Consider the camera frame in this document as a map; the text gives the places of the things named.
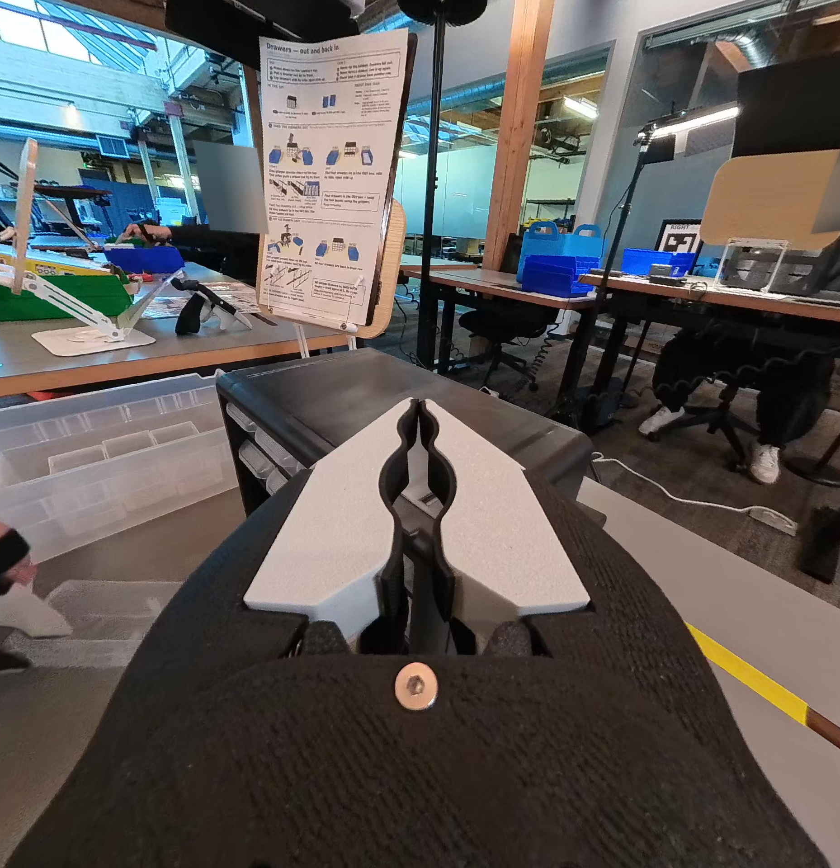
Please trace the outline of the white articulated stand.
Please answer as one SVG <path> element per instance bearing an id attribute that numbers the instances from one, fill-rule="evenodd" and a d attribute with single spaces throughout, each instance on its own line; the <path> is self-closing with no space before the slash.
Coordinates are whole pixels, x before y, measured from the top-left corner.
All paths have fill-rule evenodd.
<path id="1" fill-rule="evenodd" d="M 77 298 L 57 288 L 45 277 L 24 269 L 28 252 L 31 214 L 35 198 L 35 169 L 38 155 L 36 140 L 27 138 L 20 160 L 17 182 L 14 229 L 8 239 L 18 257 L 15 266 L 0 264 L 0 286 L 10 288 L 13 294 L 23 290 L 67 312 L 82 326 L 50 331 L 39 331 L 32 338 L 49 353 L 59 357 L 79 357 L 96 353 L 133 349 L 153 344 L 155 339 L 136 329 L 150 303 L 164 290 L 166 281 L 154 284 L 149 291 L 113 319 L 92 309 Z"/>

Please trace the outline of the tripod light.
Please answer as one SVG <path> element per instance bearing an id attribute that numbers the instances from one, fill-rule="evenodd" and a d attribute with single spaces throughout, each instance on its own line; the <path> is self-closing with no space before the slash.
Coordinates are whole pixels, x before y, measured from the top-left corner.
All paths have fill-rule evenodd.
<path id="1" fill-rule="evenodd" d="M 673 127 L 683 121 L 687 113 L 687 110 L 682 110 L 657 118 L 644 125 L 635 137 L 633 144 L 638 148 L 638 156 L 632 178 L 621 204 L 621 215 L 604 263 L 601 282 L 599 288 L 595 289 L 593 304 L 580 315 L 576 335 L 570 345 L 556 407 L 551 411 L 550 417 L 559 418 L 565 424 L 587 435 L 594 430 L 593 423 L 596 423 L 598 420 L 599 410 L 597 404 L 599 397 L 594 394 L 592 387 L 588 389 L 585 396 L 580 396 L 579 380 L 588 356 L 591 339 L 595 333 L 595 325 L 602 304 L 608 295 L 609 277 L 613 270 L 613 262 L 621 246 L 621 238 L 628 221 L 628 216 L 631 213 L 632 200 L 643 168 L 652 161 L 650 156 L 659 156 L 661 161 L 673 158 L 672 155 L 664 156 L 662 154 L 665 151 L 665 146 L 660 145 L 660 142 L 666 136 L 673 133 Z"/>

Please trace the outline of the green box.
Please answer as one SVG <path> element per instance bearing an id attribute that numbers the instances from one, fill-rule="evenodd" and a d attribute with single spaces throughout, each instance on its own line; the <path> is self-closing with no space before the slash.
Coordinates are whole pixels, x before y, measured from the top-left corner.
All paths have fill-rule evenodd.
<path id="1" fill-rule="evenodd" d="M 46 279 L 94 310 L 110 317 L 120 315 L 132 305 L 127 284 L 112 274 L 49 275 Z M 65 311 L 35 294 L 23 290 L 15 295 L 0 286 L 0 322 L 69 319 Z"/>

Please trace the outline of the clear case with black cabinet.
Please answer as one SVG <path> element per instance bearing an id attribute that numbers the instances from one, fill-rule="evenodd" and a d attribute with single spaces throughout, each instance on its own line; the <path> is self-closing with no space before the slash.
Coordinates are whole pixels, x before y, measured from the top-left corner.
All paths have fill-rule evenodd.
<path id="1" fill-rule="evenodd" d="M 769 292 L 790 247 L 786 240 L 730 237 L 719 261 L 713 288 Z"/>

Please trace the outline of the printed papers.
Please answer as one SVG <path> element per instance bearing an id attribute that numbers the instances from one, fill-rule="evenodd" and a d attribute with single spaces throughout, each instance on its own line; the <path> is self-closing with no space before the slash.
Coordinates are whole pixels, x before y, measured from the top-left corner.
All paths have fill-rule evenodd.
<path id="1" fill-rule="evenodd" d="M 231 280 L 209 280 L 203 282 L 202 285 L 212 290 L 244 315 L 260 312 L 255 289 L 245 283 Z M 180 292 L 179 295 L 160 294 L 144 311 L 143 317 L 152 320 L 177 318 L 188 298 L 187 292 Z"/>

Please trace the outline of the black box under desk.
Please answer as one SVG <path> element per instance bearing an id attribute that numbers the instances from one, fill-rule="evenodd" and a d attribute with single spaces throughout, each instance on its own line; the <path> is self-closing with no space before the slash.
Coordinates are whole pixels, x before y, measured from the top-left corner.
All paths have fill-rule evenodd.
<path id="1" fill-rule="evenodd" d="M 572 421 L 587 435 L 610 426 L 621 409 L 622 377 L 612 375 L 599 388 L 595 388 L 596 379 L 590 377 L 574 392 Z"/>

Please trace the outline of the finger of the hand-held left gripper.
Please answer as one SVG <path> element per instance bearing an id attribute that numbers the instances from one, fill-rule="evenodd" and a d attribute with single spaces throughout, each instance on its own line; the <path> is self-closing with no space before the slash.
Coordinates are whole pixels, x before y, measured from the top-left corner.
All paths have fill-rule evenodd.
<path id="1" fill-rule="evenodd" d="M 0 627 L 35 639 L 72 634 L 65 617 L 24 584 L 12 584 L 5 594 L 0 594 Z"/>

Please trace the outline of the long wooden desk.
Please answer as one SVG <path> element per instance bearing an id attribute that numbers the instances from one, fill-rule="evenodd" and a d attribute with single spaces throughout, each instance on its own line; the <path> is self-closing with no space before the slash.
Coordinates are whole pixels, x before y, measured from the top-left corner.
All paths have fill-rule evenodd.
<path id="1" fill-rule="evenodd" d="M 608 390 L 628 328 L 639 323 L 701 333 L 715 331 L 840 360 L 840 306 L 820 298 L 734 292 L 708 288 L 701 281 L 670 287 L 645 278 L 603 278 L 599 274 L 583 275 L 580 281 L 596 289 L 596 300 L 580 322 L 571 347 L 566 366 L 566 373 L 573 374 L 570 389 L 576 387 L 582 373 L 598 315 L 605 313 L 613 319 L 590 399 L 599 400 Z"/>

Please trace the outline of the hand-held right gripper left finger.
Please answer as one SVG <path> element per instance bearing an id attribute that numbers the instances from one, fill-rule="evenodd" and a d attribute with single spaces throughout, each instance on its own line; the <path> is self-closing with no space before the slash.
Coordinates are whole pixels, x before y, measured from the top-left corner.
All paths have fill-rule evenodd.
<path id="1" fill-rule="evenodd" d="M 419 402 L 406 398 L 318 460 L 244 595 L 248 609 L 335 624 L 361 653 L 405 653 L 410 604 L 396 500 Z"/>

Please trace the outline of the black white printed tag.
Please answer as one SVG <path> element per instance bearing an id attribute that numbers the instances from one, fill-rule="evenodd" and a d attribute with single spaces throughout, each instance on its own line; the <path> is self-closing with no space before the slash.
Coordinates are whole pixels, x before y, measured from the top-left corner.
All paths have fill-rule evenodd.
<path id="1" fill-rule="evenodd" d="M 690 255 L 691 270 L 697 265 L 703 246 L 702 219 L 665 219 L 655 242 L 655 249 L 672 255 Z"/>

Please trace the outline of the wooden pillar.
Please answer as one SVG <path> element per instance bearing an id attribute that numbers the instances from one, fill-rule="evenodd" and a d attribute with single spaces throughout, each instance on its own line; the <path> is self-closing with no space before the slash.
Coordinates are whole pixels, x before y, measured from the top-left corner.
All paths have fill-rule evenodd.
<path id="1" fill-rule="evenodd" d="M 499 271 L 523 203 L 554 1 L 516 1 L 482 267 Z"/>

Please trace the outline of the black overhead panel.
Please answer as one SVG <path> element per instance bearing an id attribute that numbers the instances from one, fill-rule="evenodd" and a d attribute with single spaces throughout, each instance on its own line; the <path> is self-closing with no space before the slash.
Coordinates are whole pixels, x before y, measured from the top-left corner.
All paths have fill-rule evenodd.
<path id="1" fill-rule="evenodd" d="M 256 70 L 261 38 L 313 43 L 359 34 L 339 1 L 165 1 L 165 27 Z"/>

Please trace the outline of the yellow tape strip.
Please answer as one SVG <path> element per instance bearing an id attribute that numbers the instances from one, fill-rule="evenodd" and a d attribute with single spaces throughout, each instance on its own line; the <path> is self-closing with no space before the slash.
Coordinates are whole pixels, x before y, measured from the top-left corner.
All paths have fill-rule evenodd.
<path id="1" fill-rule="evenodd" d="M 791 690 L 783 687 L 751 663 L 735 655 L 701 630 L 689 623 L 685 625 L 703 656 L 709 662 L 738 680 L 795 722 L 808 728 L 812 727 L 809 722 L 809 706 L 805 700 L 796 696 Z"/>

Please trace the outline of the person's left hand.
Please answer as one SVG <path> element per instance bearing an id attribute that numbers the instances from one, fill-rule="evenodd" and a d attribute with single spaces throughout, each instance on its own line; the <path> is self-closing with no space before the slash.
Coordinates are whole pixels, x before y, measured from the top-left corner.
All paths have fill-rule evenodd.
<path id="1" fill-rule="evenodd" d="M 28 542 L 17 530 L 0 522 L 0 595 L 9 592 L 14 584 L 30 584 L 35 574 Z"/>

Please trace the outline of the yellow box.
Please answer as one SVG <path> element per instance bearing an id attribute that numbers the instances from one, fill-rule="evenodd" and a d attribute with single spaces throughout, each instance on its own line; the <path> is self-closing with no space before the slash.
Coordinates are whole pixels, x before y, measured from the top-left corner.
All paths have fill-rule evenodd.
<path id="1" fill-rule="evenodd" d="M 15 266 L 18 257 L 12 245 L 0 244 L 0 264 Z M 25 270 L 43 277 L 48 276 L 114 276 L 111 268 L 103 263 L 93 262 L 68 255 L 49 252 L 27 252 Z"/>

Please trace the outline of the clear plastic bin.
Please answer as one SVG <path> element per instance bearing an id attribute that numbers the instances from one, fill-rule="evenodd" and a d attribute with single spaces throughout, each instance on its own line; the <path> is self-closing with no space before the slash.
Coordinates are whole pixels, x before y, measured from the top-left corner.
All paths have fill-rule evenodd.
<path id="1" fill-rule="evenodd" d="M 0 521 L 42 563 L 236 487 L 215 382 L 191 373 L 0 409 Z M 182 421 L 197 445 L 48 472 L 50 456 Z"/>

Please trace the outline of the white power strip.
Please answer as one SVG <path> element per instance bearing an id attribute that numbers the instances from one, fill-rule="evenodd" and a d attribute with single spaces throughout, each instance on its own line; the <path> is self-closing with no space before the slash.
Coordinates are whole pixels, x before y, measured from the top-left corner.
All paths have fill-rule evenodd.
<path id="1" fill-rule="evenodd" d="M 774 528 L 787 536 L 795 537 L 798 533 L 798 523 L 795 520 L 766 506 L 751 506 L 747 514 L 755 521 Z"/>

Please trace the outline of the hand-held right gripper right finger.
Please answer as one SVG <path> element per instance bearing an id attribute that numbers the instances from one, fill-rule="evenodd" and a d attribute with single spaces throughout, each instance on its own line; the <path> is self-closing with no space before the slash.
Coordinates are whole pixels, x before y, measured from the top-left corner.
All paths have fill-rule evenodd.
<path id="1" fill-rule="evenodd" d="M 450 653 L 475 653 L 503 623 L 588 609 L 590 594 L 518 461 L 429 398 L 422 446 Z"/>

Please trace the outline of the idle hand-held gripper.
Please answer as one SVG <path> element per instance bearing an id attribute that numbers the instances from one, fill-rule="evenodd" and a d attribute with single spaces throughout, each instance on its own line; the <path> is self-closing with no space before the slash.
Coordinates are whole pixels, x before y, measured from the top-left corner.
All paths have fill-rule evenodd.
<path id="1" fill-rule="evenodd" d="M 170 285 L 188 294 L 188 300 L 181 309 L 175 324 L 178 337 L 199 334 L 200 328 L 211 317 L 219 321 L 219 329 L 228 331 L 234 326 L 251 330 L 251 320 L 235 305 L 219 296 L 214 290 L 196 280 L 181 275 L 170 278 Z"/>

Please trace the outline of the black lamp pole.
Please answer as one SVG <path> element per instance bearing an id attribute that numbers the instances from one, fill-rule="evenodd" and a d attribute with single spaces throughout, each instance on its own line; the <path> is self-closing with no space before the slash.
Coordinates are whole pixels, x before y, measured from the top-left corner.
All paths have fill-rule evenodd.
<path id="1" fill-rule="evenodd" d="M 487 8 L 486 1 L 398 1 L 405 16 L 433 27 L 432 90 L 429 99 L 429 140 L 425 186 L 425 218 L 417 321 L 416 359 L 432 370 L 436 357 L 438 298 L 431 278 L 432 237 L 437 185 L 440 105 L 444 82 L 446 29 L 471 24 Z"/>

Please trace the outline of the black office chair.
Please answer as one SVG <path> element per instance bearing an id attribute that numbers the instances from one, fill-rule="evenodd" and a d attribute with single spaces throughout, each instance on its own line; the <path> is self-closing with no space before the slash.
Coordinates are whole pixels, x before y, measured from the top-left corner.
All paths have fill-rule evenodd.
<path id="1" fill-rule="evenodd" d="M 481 382 L 481 391 L 491 392 L 491 374 L 504 363 L 522 375 L 522 379 L 515 386 L 517 392 L 524 388 L 537 392 L 536 375 L 543 366 L 549 345 L 544 343 L 531 363 L 505 352 L 504 345 L 516 344 L 518 340 L 541 338 L 556 325 L 557 318 L 558 310 L 555 308 L 501 297 L 492 298 L 485 306 L 470 309 L 461 315 L 461 328 L 469 331 L 472 338 L 485 339 L 490 343 L 489 350 L 482 353 L 485 358 L 489 358 L 490 365 Z"/>

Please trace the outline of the black drawer cabinet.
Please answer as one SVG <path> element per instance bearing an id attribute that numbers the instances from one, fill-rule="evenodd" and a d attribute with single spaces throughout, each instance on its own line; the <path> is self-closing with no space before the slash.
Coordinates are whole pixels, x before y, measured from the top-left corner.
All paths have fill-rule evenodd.
<path id="1" fill-rule="evenodd" d="M 373 349 L 245 368 L 216 378 L 246 515 L 269 497 L 264 480 L 241 463 L 253 435 L 227 416 L 239 407 L 298 461 L 312 466 L 407 397 L 430 398 L 575 502 L 592 452 L 583 433 L 499 397 Z"/>

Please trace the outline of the black swivel chair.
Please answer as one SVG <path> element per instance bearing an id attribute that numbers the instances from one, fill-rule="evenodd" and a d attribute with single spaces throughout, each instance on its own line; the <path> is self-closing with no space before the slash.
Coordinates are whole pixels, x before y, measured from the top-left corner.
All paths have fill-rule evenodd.
<path id="1" fill-rule="evenodd" d="M 729 384 L 722 379 L 722 388 L 718 395 L 718 402 L 713 406 L 686 403 L 682 407 L 681 414 L 661 427 L 647 434 L 651 442 L 662 440 L 665 435 L 677 429 L 694 427 L 706 428 L 711 435 L 721 433 L 730 447 L 731 454 L 727 461 L 727 467 L 731 472 L 744 473 L 749 464 L 749 450 L 746 449 L 740 432 L 744 432 L 753 438 L 760 434 L 758 427 L 749 424 L 738 417 L 731 409 L 733 400 L 739 393 L 739 386 Z"/>

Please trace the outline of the black round stand base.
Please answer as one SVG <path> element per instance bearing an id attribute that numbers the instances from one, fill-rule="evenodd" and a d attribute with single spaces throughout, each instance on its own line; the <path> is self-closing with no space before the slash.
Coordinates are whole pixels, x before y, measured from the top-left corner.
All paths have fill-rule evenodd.
<path id="1" fill-rule="evenodd" d="M 783 466 L 801 479 L 831 489 L 840 489 L 840 470 L 832 460 L 840 449 L 840 431 L 819 458 L 792 454 L 783 458 Z"/>

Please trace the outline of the grey table with wooden edge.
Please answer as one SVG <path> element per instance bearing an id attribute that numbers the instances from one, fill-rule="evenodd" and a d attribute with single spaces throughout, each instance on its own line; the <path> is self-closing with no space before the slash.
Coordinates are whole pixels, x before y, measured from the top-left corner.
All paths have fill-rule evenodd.
<path id="1" fill-rule="evenodd" d="M 39 331 L 81 326 L 76 320 L 0 322 L 0 397 L 115 383 L 136 377 L 171 376 L 265 363 L 299 353 L 293 323 L 252 317 L 252 328 L 222 331 L 218 320 L 197 335 L 177 336 L 175 318 L 142 318 L 136 327 L 152 344 L 76 357 L 50 353 L 33 339 Z"/>

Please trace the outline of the rounded wooden board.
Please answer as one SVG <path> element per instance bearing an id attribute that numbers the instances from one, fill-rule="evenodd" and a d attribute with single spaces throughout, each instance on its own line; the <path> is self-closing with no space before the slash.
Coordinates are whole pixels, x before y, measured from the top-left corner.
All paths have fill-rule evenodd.
<path id="1" fill-rule="evenodd" d="M 706 245 L 731 239 L 786 241 L 798 251 L 818 251 L 840 230 L 813 230 L 838 149 L 740 156 L 713 178 L 700 225 Z"/>

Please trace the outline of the wooden desk with black legs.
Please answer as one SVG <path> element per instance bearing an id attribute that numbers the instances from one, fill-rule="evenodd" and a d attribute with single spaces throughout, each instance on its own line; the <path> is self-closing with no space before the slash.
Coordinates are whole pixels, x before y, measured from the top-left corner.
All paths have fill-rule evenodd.
<path id="1" fill-rule="evenodd" d="M 594 292 L 577 298 L 523 292 L 512 274 L 457 263 L 431 266 L 427 279 L 423 278 L 422 266 L 402 264 L 399 276 L 416 278 L 421 282 L 415 355 L 421 366 L 441 376 L 449 373 L 454 361 L 451 351 L 458 307 L 485 309 L 509 301 L 523 306 L 582 313 L 592 308 L 596 298 Z"/>

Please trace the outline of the blue bin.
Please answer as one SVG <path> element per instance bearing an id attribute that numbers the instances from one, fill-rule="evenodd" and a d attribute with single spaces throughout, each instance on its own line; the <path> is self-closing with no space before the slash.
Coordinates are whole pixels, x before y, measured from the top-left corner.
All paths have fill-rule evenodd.
<path id="1" fill-rule="evenodd" d="M 107 261 L 126 274 L 152 274 L 168 276 L 185 268 L 179 250 L 171 245 L 151 247 L 105 244 L 103 253 Z"/>

